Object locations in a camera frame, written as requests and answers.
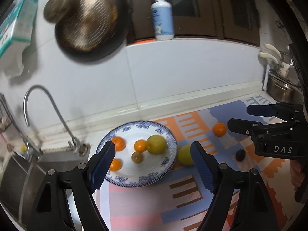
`blue gripper pad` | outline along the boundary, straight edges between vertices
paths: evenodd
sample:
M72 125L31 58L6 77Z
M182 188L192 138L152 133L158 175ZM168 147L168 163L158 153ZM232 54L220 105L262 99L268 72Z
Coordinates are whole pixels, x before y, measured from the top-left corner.
M190 155L195 163L202 183L212 194L218 190L218 162L212 155L208 155L199 142L190 145Z
M274 110L271 105L249 105L247 107L247 113L250 116L272 117L276 115L276 110Z
M116 154L113 142L107 141L101 151L93 155L88 162L88 180L90 181L90 191L93 194L95 190L100 189L105 176L109 170L111 162Z

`small orange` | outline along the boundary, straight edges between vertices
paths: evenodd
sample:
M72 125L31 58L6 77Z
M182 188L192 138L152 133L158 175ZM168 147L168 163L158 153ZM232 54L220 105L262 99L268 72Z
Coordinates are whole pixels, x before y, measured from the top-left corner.
M113 161L111 162L110 171L117 171L122 167L122 162L119 159L113 159Z
M125 148L125 140L123 138L116 136L111 141L114 143L116 151L122 151Z
M225 133L227 132L227 127L224 123L219 122L214 125L212 131L214 135L221 137L221 136L224 136Z
M145 140L138 140L135 142L134 144L134 149L137 151L137 152L144 152L147 150L147 145L146 145L146 141Z

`floral pattern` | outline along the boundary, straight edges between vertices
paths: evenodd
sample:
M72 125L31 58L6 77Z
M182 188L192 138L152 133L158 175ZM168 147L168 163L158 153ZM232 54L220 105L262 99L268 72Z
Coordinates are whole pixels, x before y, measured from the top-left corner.
M125 136L129 136L130 132L140 132L140 129L150 133L150 135L161 135L167 142L168 152L166 156L161 158L157 166L154 166L150 173L144 174L140 171L138 174L128 176L117 172L108 171L105 179L110 183L121 187L142 187L152 184L162 178L172 167L177 157L177 142L170 130L157 122L136 121L123 124L110 131L100 142L96 153L99 153L107 141L110 141L115 136L121 136L125 132Z

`metal bolt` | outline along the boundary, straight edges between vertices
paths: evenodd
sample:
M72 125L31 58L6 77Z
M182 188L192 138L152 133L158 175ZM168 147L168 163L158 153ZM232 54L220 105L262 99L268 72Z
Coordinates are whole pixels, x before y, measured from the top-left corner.
M255 168L252 168L252 169L251 169L251 172L252 172L254 175L257 175L257 174L259 173L259 171L256 170Z
M55 173L55 170L52 168L52 169L48 170L47 173L51 176Z
M78 165L78 168L81 170L81 169L85 169L86 168L86 164L85 163L80 163L79 165Z
M223 170L226 170L228 168L228 165L226 163L220 163L219 167Z

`plate rim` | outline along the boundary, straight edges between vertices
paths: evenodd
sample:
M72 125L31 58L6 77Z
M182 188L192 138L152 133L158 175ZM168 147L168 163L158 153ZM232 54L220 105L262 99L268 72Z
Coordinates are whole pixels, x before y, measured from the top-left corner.
M98 150L99 148L102 146L102 143L104 142L105 138L113 131L116 131L117 129L120 129L122 127L125 127L126 125L131 125L131 124L135 124L135 123L143 123L143 122L150 122L150 123L154 123L155 125L159 125L160 127L164 128L167 132L170 133L171 137L173 138L176 146L177 146L177 152L178 152L178 143L177 143L177 140L174 136L174 134L166 127L164 126L163 124L161 123L158 123L158 122L153 122L153 121L147 121L147 120L139 120L139 121L132 121L132 122L127 122L127 123L124 123L112 130L110 130L104 137L103 139L100 141L100 143L98 144L97 146L97 149L96 149L96 154L98 154ZM170 164L170 166L166 169L166 171L164 173L162 173L159 177L157 177L156 179L152 180L151 182L148 182L148 183L144 183L144 184L141 184L141 185L137 185L137 186L125 186L125 185L122 185L120 183L117 183L117 182L114 182L110 179L107 178L107 175L105 176L105 180L107 180L109 183L112 183L113 185L116 185L116 186L119 186L119 187L126 187L126 188L134 188L134 187L144 187L144 186L147 186L147 185L150 185L150 184L153 184L155 182L157 182L158 180L160 180L163 176L165 176L169 171L170 169L172 168L173 164L175 163L177 159L177 155L175 155L172 163Z

